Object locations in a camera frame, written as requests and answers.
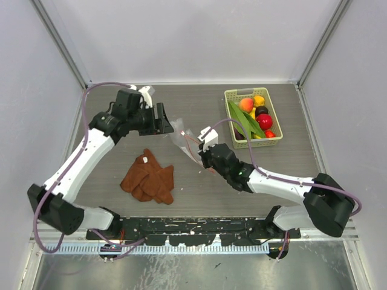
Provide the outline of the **clear zip top bag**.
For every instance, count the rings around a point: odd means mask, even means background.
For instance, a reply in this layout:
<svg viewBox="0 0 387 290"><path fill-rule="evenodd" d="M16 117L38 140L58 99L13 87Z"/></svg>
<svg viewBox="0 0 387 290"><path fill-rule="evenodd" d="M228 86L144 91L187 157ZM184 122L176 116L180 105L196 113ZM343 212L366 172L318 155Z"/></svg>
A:
<svg viewBox="0 0 387 290"><path fill-rule="evenodd" d="M172 142L180 148L193 162L204 168L201 157L198 154L199 139L190 129L184 127L183 119L178 118L170 121L174 130L169 136Z"/></svg>

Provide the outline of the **purple eggplant toy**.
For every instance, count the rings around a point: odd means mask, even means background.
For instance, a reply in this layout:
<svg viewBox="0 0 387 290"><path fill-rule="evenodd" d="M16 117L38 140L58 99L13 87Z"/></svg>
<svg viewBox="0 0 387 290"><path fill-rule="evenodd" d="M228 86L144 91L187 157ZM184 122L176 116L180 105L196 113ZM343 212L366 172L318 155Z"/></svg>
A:
<svg viewBox="0 0 387 290"><path fill-rule="evenodd" d="M235 127L233 128L235 139L238 141L245 140L245 137L243 134L241 134Z"/></svg>

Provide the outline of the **green leafy vegetable toy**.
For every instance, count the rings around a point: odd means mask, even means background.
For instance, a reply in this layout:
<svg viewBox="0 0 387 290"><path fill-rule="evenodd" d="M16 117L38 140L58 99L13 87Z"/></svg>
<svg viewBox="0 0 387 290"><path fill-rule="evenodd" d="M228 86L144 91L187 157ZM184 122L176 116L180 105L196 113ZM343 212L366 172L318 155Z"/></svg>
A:
<svg viewBox="0 0 387 290"><path fill-rule="evenodd" d="M246 131L249 138L261 139L265 138L264 131L259 127L258 122L253 119L248 113L242 111L234 102L227 102L230 118L239 122L240 125L234 123L234 128L244 137L246 135L242 131L242 128Z"/></svg>

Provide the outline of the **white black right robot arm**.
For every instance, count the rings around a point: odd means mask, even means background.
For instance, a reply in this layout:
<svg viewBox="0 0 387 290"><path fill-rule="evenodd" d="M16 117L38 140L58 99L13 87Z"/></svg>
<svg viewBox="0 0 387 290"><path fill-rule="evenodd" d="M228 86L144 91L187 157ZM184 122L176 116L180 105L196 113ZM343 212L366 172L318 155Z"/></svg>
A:
<svg viewBox="0 0 387 290"><path fill-rule="evenodd" d="M330 176L297 178L269 172L239 160L224 144L200 144L199 156L205 168L219 173L239 192L263 193L294 202L292 207L275 206L265 220L270 237L278 238L295 228L316 228L331 237L340 237L356 205L353 197Z"/></svg>

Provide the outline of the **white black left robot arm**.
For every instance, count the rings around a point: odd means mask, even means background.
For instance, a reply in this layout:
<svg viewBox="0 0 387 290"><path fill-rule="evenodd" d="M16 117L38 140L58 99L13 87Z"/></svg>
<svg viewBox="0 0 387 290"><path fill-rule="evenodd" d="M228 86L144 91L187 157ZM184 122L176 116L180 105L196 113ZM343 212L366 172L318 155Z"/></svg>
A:
<svg viewBox="0 0 387 290"><path fill-rule="evenodd" d="M33 184L28 189L31 207L40 221L65 235L95 229L107 239L119 236L122 220L117 213L104 207L82 207L74 201L99 161L130 131L140 136L174 131L163 104L152 102L153 93L151 86L119 90L109 110L87 123L83 140L60 169L43 185Z"/></svg>

